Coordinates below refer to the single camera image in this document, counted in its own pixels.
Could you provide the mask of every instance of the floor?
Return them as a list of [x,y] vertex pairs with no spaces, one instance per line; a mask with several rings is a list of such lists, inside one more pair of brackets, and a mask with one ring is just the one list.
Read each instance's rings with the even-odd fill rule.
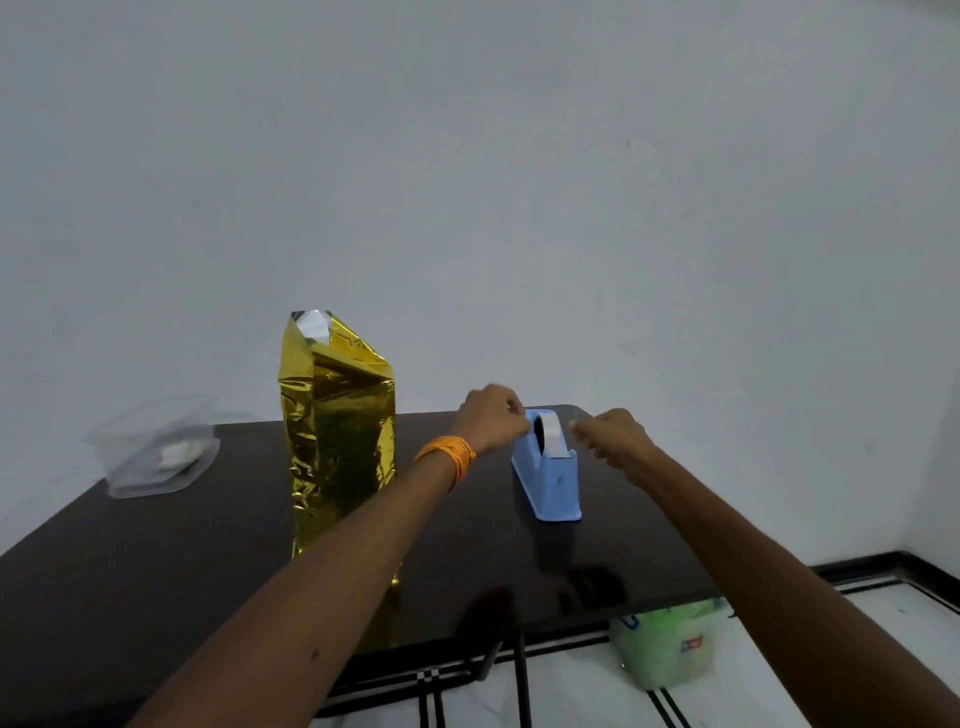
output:
[[[888,579],[841,590],[951,688],[960,693],[960,612],[907,584]],[[747,635],[739,619],[722,619],[711,674],[669,692],[635,687],[609,643],[532,657],[527,662],[535,726],[673,726],[673,728],[804,728],[808,724]],[[437,726],[428,699],[429,726]],[[512,663],[482,683],[443,693],[451,728],[518,726]],[[311,728],[420,728],[417,700],[315,720]]]

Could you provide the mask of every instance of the orange thread bracelet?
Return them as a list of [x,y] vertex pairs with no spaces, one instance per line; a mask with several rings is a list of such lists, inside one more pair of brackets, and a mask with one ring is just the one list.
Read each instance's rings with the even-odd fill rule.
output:
[[452,491],[453,486],[464,479],[464,475],[467,474],[470,463],[476,460],[477,453],[473,451],[473,448],[468,445],[464,438],[454,437],[452,435],[444,435],[443,437],[438,437],[436,440],[431,440],[429,443],[427,443],[426,446],[417,453],[417,457],[414,458],[414,462],[417,462],[424,455],[434,452],[435,450],[445,452],[453,461],[453,467],[456,470],[456,475],[453,479],[453,485],[450,486],[450,490]]

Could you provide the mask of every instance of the table top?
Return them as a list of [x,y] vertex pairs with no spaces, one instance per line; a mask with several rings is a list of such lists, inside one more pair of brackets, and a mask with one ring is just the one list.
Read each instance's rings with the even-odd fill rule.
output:
[[[585,415],[548,408],[564,430]],[[453,415],[397,417],[401,472]],[[283,423],[217,434],[217,459],[187,489],[115,500],[101,481],[0,557],[0,725],[142,700],[289,560]],[[575,523],[536,520],[509,449],[474,463],[404,559],[342,680],[718,594],[653,501],[573,447]]]

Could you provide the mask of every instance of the clear plastic box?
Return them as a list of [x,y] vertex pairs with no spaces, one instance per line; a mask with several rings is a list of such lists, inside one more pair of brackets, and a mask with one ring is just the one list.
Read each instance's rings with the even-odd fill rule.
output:
[[713,668],[714,627],[727,611],[712,599],[611,619],[610,639],[642,690],[670,688]]
[[[209,423],[212,397],[145,402],[107,420],[85,440],[94,448],[113,497],[152,496],[186,488],[206,470],[220,441]],[[170,452],[199,453],[178,467]]]

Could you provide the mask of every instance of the blue tape dispenser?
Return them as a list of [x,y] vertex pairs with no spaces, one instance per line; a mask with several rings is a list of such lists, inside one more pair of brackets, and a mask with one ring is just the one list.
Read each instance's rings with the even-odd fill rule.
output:
[[577,453],[567,449],[552,409],[528,409],[530,432],[516,441],[514,470],[540,521],[579,521]]

